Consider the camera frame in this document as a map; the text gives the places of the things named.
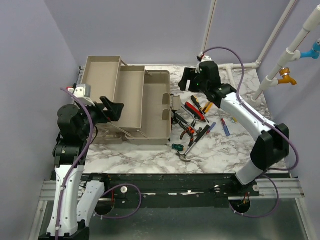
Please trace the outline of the yellow black screwdriver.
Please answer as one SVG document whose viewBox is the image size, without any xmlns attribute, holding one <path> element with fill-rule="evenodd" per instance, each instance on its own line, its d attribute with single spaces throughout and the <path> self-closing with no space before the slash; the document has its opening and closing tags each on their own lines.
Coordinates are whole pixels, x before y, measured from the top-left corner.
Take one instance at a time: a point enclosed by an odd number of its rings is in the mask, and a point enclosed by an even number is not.
<svg viewBox="0 0 320 240">
<path fill-rule="evenodd" d="M 194 103 L 194 105 L 201 111 L 202 107 L 201 107 L 197 97 L 192 95 L 190 98 L 191 98 L 191 101 Z"/>
</svg>

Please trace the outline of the beige plastic tool box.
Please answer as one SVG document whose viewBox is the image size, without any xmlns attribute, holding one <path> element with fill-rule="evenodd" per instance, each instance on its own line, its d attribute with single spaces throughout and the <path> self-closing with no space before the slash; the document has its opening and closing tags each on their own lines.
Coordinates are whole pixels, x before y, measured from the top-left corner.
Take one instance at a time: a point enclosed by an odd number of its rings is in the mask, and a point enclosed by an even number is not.
<svg viewBox="0 0 320 240">
<path fill-rule="evenodd" d="M 78 83 L 90 86 L 90 99 L 107 97 L 124 108 L 119 121 L 97 124 L 94 144 L 165 145 L 172 132 L 172 113 L 181 98 L 171 93 L 166 69 L 126 65 L 120 56 L 88 56 Z"/>
</svg>

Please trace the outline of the yellow utility knife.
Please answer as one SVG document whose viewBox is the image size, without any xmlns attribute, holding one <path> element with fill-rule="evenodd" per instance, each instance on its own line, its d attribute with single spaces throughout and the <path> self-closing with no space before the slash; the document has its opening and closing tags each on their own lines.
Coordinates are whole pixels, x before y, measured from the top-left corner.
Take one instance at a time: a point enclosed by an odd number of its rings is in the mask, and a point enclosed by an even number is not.
<svg viewBox="0 0 320 240">
<path fill-rule="evenodd" d="M 213 103 L 208 101 L 205 106 L 203 107 L 203 112 L 206 114 L 212 107 Z"/>
</svg>

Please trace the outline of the red black utility tool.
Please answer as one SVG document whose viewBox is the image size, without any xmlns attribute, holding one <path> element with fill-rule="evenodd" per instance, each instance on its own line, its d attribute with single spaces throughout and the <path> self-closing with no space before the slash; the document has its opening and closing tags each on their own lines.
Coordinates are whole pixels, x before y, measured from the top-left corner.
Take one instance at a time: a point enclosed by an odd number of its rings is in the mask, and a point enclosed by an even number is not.
<svg viewBox="0 0 320 240">
<path fill-rule="evenodd" d="M 197 120 L 209 123 L 209 121 L 206 119 L 206 117 L 202 113 L 201 105 L 199 104 L 198 101 L 195 102 L 195 105 L 196 105 L 197 109 L 188 101 L 184 104 L 185 108 L 189 112 L 191 112 L 196 117 Z"/>
</svg>

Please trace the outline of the orange black pliers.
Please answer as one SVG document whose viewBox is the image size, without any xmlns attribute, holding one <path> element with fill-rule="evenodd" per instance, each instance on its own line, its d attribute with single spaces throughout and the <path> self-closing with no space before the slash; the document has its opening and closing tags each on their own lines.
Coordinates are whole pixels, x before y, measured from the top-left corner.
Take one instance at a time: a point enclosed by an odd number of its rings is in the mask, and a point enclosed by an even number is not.
<svg viewBox="0 0 320 240">
<path fill-rule="evenodd" d="M 185 126 L 182 122 L 179 122 L 179 126 L 183 129 L 179 139 L 182 140 L 185 135 L 188 135 L 190 138 L 188 146 L 191 147 L 194 143 L 195 130 L 190 126 Z"/>
</svg>

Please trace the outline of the large black-handled claw hammer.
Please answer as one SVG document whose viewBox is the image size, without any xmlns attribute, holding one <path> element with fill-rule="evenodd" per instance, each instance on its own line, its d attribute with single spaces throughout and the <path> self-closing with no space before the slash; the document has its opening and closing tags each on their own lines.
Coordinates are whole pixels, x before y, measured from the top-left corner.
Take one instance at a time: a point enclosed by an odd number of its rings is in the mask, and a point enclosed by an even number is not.
<svg viewBox="0 0 320 240">
<path fill-rule="evenodd" d="M 209 128 L 210 128 L 210 125 L 206 125 L 201 130 L 201 132 L 197 135 L 197 137 L 194 140 L 193 144 L 184 153 L 180 153 L 180 152 L 177 151 L 175 155 L 178 156 L 178 158 L 183 162 L 186 162 L 186 163 L 191 162 L 191 160 L 187 158 L 188 154 L 196 146 L 196 144 L 205 136 L 205 134 L 207 133 Z"/>
</svg>

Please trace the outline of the small claw hammer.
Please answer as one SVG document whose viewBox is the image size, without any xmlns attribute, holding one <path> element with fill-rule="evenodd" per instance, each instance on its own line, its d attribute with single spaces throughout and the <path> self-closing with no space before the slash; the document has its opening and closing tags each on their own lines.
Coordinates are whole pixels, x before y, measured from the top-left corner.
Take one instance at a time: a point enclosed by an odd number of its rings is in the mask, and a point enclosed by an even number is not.
<svg viewBox="0 0 320 240">
<path fill-rule="evenodd" d="M 180 116 L 178 113 L 175 113 L 174 116 L 181 121 L 182 123 L 188 125 L 190 128 L 192 128 L 197 134 L 199 134 L 202 130 L 201 129 L 196 129 L 193 127 L 191 124 L 189 124 L 182 116 Z"/>
</svg>

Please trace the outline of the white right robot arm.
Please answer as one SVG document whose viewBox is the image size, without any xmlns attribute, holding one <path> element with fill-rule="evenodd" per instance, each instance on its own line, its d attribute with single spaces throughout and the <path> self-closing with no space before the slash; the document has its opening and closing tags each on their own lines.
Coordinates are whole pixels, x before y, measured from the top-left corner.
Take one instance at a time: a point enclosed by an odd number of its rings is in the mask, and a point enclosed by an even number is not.
<svg viewBox="0 0 320 240">
<path fill-rule="evenodd" d="M 181 91 L 204 94 L 217 108 L 235 117 L 255 141 L 250 161 L 235 173 L 230 183 L 230 191 L 234 195 L 243 195 L 248 184 L 288 156 L 289 128 L 283 123 L 275 124 L 246 105 L 234 87 L 221 82 L 219 68 L 214 61 L 201 62 L 196 68 L 186 67 L 178 86 Z"/>
</svg>

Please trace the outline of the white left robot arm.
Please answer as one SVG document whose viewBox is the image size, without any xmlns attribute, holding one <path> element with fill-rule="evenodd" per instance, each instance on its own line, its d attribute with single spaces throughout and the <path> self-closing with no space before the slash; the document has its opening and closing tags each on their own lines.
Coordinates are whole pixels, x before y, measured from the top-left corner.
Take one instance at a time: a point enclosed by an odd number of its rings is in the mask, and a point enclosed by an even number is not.
<svg viewBox="0 0 320 240">
<path fill-rule="evenodd" d="M 100 103 L 62 106 L 57 112 L 59 138 L 53 149 L 56 188 L 53 210 L 46 233 L 40 240 L 87 240 L 89 224 L 99 198 L 107 197 L 111 185 L 103 178 L 93 178 L 79 196 L 86 157 L 97 124 L 120 120 L 123 103 L 100 97 Z"/>
</svg>

